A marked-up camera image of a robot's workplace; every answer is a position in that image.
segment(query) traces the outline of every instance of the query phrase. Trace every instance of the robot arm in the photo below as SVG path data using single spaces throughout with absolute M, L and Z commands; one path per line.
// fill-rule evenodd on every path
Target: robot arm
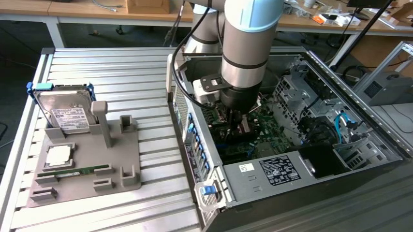
M 190 2 L 199 4 L 194 8 L 194 23 L 206 7 L 213 9 L 193 34 L 186 52 L 215 52 L 217 10 L 225 11 L 221 16 L 221 25 L 223 21 L 226 24 L 221 74 L 229 87 L 221 89 L 221 100 L 233 111 L 246 114 L 257 101 L 283 0 Z

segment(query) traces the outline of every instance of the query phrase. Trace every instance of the hard drive label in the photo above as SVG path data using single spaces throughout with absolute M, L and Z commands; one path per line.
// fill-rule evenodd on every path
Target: hard drive label
M 259 161 L 269 182 L 273 186 L 299 180 L 299 174 L 287 156 Z
M 90 127 L 83 108 L 52 109 L 52 113 L 63 131 Z

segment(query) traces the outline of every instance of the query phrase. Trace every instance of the desk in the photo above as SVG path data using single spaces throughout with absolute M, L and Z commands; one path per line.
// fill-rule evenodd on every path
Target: desk
M 124 0 L 99 0 L 103 4 L 124 4 Z M 140 26 L 171 26 L 179 9 L 179 0 L 172 0 L 171 14 L 128 14 L 126 8 L 119 12 L 111 12 L 94 5 L 91 0 L 74 0 L 71 3 L 51 2 L 51 0 L 0 0 L 0 20 L 35 21 L 47 24 L 51 38 L 56 48 L 64 48 L 59 23 L 112 24 Z M 337 0 L 321 0 L 326 5 L 337 6 Z M 350 10 L 341 3 L 344 11 Z M 193 12 L 187 5 L 184 8 L 180 27 L 191 27 Z M 350 26 L 346 34 L 350 35 L 338 54 L 332 61 L 334 65 L 342 54 L 353 44 L 368 22 L 362 21 L 358 26 Z M 309 18 L 298 18 L 294 15 L 282 15 L 278 31 L 333 33 L 341 34 L 344 27 L 338 25 L 319 25 Z M 376 22 L 368 35 L 413 37 L 412 31 L 393 30 L 384 23 Z

